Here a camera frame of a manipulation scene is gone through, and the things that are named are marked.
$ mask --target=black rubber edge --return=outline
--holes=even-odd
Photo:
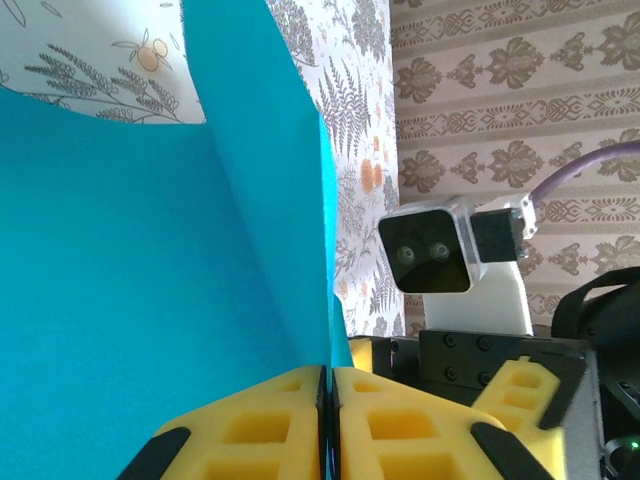
[[[471,435],[504,480],[553,480],[513,433],[477,422]]]
[[[524,220],[504,208],[471,215],[471,227],[483,263],[514,262],[522,245]]]
[[[149,440],[131,460],[117,480],[161,480],[191,435],[177,427]]]
[[[585,345],[583,342],[548,342],[541,345],[523,340],[509,355],[511,360],[528,356],[529,361],[542,365],[560,379],[560,385],[542,414],[538,428],[549,430],[562,425],[587,370]]]
[[[331,383],[331,478],[340,480],[342,472],[342,462],[340,459],[340,394],[338,393],[338,382],[336,381],[335,370],[333,371]]]
[[[318,411],[318,466],[320,468],[320,478],[325,478],[327,474],[327,443],[329,441],[329,432],[331,431],[327,367],[325,366],[320,370],[318,393],[316,394],[316,410]]]
[[[373,360],[373,373],[384,378],[392,378],[391,368],[391,339],[372,338],[371,358]]]

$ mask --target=turquoise foam board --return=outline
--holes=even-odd
[[[219,18],[196,3],[190,58],[199,23]],[[326,130],[268,11],[235,8],[255,9],[262,34],[258,54],[236,55],[254,55],[254,78],[271,55],[284,83],[256,95],[284,85],[282,108],[219,99],[236,79],[207,73],[197,49],[207,125],[110,123],[0,89],[0,478],[114,478],[169,419],[329,363]]]
[[[322,117],[264,0],[183,8],[191,76],[282,321],[326,363],[328,328],[305,327],[328,326],[333,309],[334,256],[320,252],[334,249],[337,191]]]

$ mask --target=yellow foam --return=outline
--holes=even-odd
[[[303,367],[164,425],[191,436],[163,480],[320,480],[320,367]]]
[[[354,338],[349,340],[353,366],[364,372],[373,372],[373,350],[370,338]]]
[[[486,413],[356,368],[334,369],[342,480],[499,480],[470,433]]]
[[[513,433],[556,480],[565,480],[564,432],[537,427],[560,380],[528,357],[508,360],[473,404]]]

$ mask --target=wallpaper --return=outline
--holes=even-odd
[[[625,0],[392,0],[402,202],[528,191],[591,150],[640,139],[640,10]],[[597,275],[640,265],[640,157],[538,208],[520,262],[534,323]],[[423,324],[408,297],[407,323]]]
[[[335,288],[347,332],[403,334],[403,298],[376,229],[398,204],[389,5],[266,2],[331,135],[340,185]],[[179,0],[2,0],[0,41],[0,88],[105,121],[206,121]],[[233,39],[211,48],[233,48]],[[242,74],[220,65],[229,81]]]

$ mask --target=fern print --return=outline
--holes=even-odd
[[[383,313],[391,308],[396,296],[396,286],[393,282],[391,268],[383,251],[379,252],[376,260],[376,270],[373,273],[373,288],[371,289],[371,303],[369,315]]]
[[[324,69],[324,85],[322,78],[318,80],[320,99],[316,105],[327,124],[334,149],[347,156],[353,150],[357,155],[358,142],[371,127],[371,115],[360,73],[356,79],[344,61],[342,66],[344,75],[329,58],[329,70]]]
[[[356,263],[357,247],[349,248],[349,244],[344,238],[338,240],[336,246],[336,273],[335,277],[342,272],[350,270]]]
[[[333,17],[331,20],[334,25],[340,25],[345,30],[345,34],[342,37],[342,44],[349,45],[356,48],[356,42],[353,39],[353,31],[351,28],[351,22],[349,21],[349,15],[344,7],[338,6],[338,0],[324,0],[322,4],[325,10],[333,10]]]
[[[356,309],[349,308],[344,311],[344,323],[347,325],[349,336],[353,337],[357,334],[356,331]]]
[[[400,201],[398,199],[398,191],[393,185],[393,179],[389,175],[384,177],[384,186],[382,187],[384,193],[384,209],[387,213],[395,210]]]
[[[384,317],[376,318],[376,326],[373,327],[373,336],[374,337],[384,337],[387,333],[387,321]]]
[[[362,233],[366,208],[356,195],[358,182],[358,174],[353,168],[338,175],[338,217],[340,227],[347,235]]]
[[[317,67],[313,35],[304,8],[294,0],[267,0],[267,5],[296,65]]]
[[[394,337],[400,337],[404,335],[404,326],[402,325],[402,316],[400,314],[397,314],[395,320],[393,321],[392,335]]]
[[[362,238],[361,250],[360,250],[360,258],[358,261],[364,257],[365,255],[372,255],[371,245],[375,245],[376,240],[378,238],[378,221],[374,219],[367,227],[364,229],[364,236]]]
[[[46,84],[52,92],[14,90],[16,93],[63,108],[70,108],[70,101],[105,105],[106,108],[98,111],[96,117],[117,122],[145,123],[148,119],[163,118],[172,123],[183,123],[175,113],[178,100],[155,80],[145,80],[125,68],[118,68],[119,75],[109,78],[64,48],[47,46],[57,58],[41,53],[42,65],[26,65],[24,68],[46,77]],[[120,98],[119,94],[123,92],[132,96],[131,101]]]
[[[356,0],[356,5],[356,12],[351,17],[356,44],[362,55],[370,50],[373,58],[379,62],[384,59],[387,46],[384,27],[376,18],[376,6],[373,0]]]

